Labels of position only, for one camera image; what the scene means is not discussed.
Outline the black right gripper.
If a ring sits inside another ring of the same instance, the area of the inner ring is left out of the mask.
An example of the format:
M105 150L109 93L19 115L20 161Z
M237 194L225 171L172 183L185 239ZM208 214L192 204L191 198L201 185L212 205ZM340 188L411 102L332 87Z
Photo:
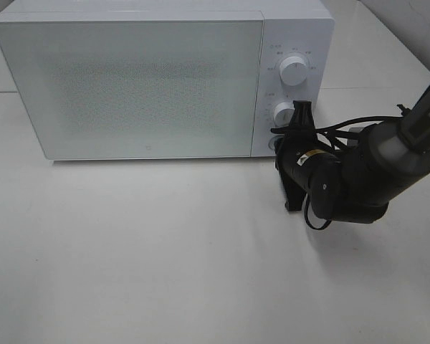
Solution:
M274 143L275 168L285 193L285 209L300 211L309 190L310 170L301 159L317 148L312 103L294 101L294 112L288 125L272 129L279 138Z

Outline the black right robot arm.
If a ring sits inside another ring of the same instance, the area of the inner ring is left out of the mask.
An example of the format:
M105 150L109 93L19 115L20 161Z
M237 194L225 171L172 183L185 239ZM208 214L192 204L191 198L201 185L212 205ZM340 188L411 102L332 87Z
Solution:
M316 128L308 101L272 128L275 167L288 212L324 221L371 224L390 200L430 174L430 85L401 116L368 116Z

